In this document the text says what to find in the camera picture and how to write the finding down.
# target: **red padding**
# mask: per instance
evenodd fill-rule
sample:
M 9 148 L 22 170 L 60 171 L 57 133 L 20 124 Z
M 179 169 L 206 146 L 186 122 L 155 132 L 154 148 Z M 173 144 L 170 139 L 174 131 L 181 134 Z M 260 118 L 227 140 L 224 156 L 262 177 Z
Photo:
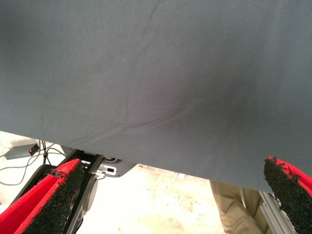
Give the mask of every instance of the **red padding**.
M 275 162 L 275 158 L 272 156 L 268 157 L 269 160 Z M 276 164 L 284 164 L 283 165 L 283 172 L 288 175 L 289 178 L 293 178 L 294 175 L 299 175 L 298 183 L 299 185 L 304 188 L 310 196 L 312 196 L 312 178 L 309 177 L 307 174 L 300 171 L 298 168 L 292 166 L 291 164 L 276 158 Z
M 0 214 L 1 234 L 21 234 L 25 231 L 57 188 L 66 181 L 66 175 L 69 174 L 79 162 L 79 159 L 75 159 L 60 165 L 57 167 L 57 171 L 62 175 L 61 177 L 53 175 L 46 176 Z

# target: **black cable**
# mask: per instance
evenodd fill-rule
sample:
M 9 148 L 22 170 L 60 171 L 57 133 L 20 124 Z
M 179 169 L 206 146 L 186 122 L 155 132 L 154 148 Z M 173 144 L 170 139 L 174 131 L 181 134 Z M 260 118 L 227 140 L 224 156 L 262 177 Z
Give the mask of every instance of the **black cable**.
M 48 160 L 49 164 L 52 165 L 51 162 L 50 162 L 50 160 L 49 160 L 49 158 L 48 158 L 48 155 L 47 155 L 47 160 Z
M 97 177 L 97 180 L 102 180 L 102 179 L 105 179 L 105 176 L 102 176 L 100 179 L 98 179 Z
M 59 152 L 61 155 L 64 155 L 64 156 L 66 157 L 66 154 L 62 153 L 61 151 L 59 151 L 59 150 L 56 149 L 56 148 L 49 148 L 49 149 L 47 150 L 47 152 L 48 152 L 49 150 L 55 150 L 55 151 Z
M 19 183 L 17 183 L 17 184 L 7 184 L 7 183 L 3 183 L 3 182 L 0 181 L 0 184 L 7 185 L 7 186 L 16 186 L 16 185 L 20 185 L 20 184 L 23 182 L 24 178 L 25 178 L 27 167 L 30 166 L 31 164 L 33 164 L 33 163 L 37 160 L 37 158 L 40 156 L 40 148 L 41 148 L 41 144 L 40 144 L 40 141 L 39 141 L 38 155 L 37 155 L 37 156 L 31 156 L 31 157 L 28 159 L 27 164 L 26 164 L 25 166 L 19 166 L 19 167 L 4 167 L 4 168 L 1 168 L 1 169 L 0 169 L 0 171 L 2 171 L 2 170 L 5 170 L 5 169 L 11 169 L 11 168 L 25 168 L 23 177 L 22 177 L 22 179 L 21 179 L 21 181 L 20 181 Z M 30 160 L 31 160 L 32 158 L 34 158 L 34 157 L 36 157 L 35 160 L 32 161 L 31 163 L 29 163 Z

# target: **gray cloth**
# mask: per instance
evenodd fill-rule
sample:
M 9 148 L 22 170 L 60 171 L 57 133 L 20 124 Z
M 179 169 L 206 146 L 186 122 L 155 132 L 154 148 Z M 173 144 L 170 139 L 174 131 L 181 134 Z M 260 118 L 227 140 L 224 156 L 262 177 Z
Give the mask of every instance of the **gray cloth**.
M 312 2 L 2 0 L 0 130 L 268 190 L 312 174 Z

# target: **concrete floor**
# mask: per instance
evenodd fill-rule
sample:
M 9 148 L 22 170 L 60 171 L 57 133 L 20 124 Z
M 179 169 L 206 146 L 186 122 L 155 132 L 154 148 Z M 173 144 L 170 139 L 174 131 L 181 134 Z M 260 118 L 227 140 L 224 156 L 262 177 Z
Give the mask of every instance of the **concrete floor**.
M 0 132 L 0 155 L 12 146 L 33 142 L 36 141 L 31 138 Z M 57 165 L 63 156 L 49 154 L 49 158 Z M 42 160 L 39 157 L 27 168 L 21 185 L 0 184 L 0 213 Z M 28 158 L 8 161 L 2 157 L 0 168 L 25 165 L 27 161 Z M 23 169 L 0 171 L 0 181 L 19 182 L 23 172 Z M 92 208 L 77 233 L 223 234 L 224 231 L 208 180 L 138 164 L 123 177 L 107 177 L 98 182 Z

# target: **khaki pants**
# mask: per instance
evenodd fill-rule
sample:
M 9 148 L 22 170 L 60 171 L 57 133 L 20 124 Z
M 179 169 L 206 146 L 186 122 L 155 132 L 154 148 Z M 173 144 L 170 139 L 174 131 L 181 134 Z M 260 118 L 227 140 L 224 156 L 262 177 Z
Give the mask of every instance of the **khaki pants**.
M 225 233 L 272 234 L 260 209 L 263 200 L 258 191 L 216 181 L 210 184 Z

